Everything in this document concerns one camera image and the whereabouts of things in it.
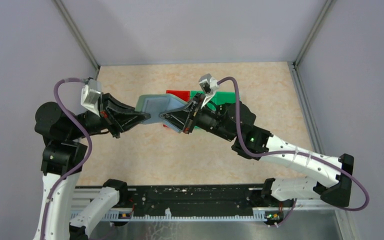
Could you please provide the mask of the grey-green card holder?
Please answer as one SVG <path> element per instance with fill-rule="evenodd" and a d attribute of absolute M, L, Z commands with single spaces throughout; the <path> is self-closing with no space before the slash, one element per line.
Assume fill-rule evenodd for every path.
<path fill-rule="evenodd" d="M 135 111 L 150 115 L 148 119 L 141 123 L 142 125 L 163 124 L 175 132 L 180 133 L 184 128 L 184 124 L 181 126 L 175 126 L 173 123 L 170 123 L 166 119 L 162 118 L 161 114 L 181 109 L 187 104 L 187 101 L 184 101 L 178 96 L 170 93 L 145 94 L 138 98 Z"/>

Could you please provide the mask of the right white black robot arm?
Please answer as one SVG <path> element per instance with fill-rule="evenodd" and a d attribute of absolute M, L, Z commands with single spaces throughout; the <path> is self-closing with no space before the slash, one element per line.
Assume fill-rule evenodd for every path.
<path fill-rule="evenodd" d="M 203 106 L 204 96 L 196 94 L 184 106 L 159 116 L 185 134 L 194 127 L 233 142 L 231 149 L 245 159 L 282 165 L 303 174 L 293 179 L 268 178 L 261 199 L 267 206 L 292 199 L 320 199 L 337 208 L 350 204 L 353 156 L 323 156 L 282 140 L 256 126 L 256 115 L 242 102 L 224 103 L 215 110 Z"/>

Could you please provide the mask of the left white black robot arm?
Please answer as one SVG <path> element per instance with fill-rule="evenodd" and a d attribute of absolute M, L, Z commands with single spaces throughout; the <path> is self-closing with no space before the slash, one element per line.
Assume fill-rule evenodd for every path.
<path fill-rule="evenodd" d="M 57 102 L 42 104 L 35 114 L 35 131 L 43 137 L 41 171 L 43 196 L 36 240 L 87 240 L 114 206 L 129 203 L 128 185 L 107 180 L 98 196 L 77 216 L 71 217 L 74 191 L 83 164 L 92 153 L 94 135 L 110 133 L 119 138 L 150 118 L 106 93 L 97 100 L 97 112 L 74 115 Z"/>

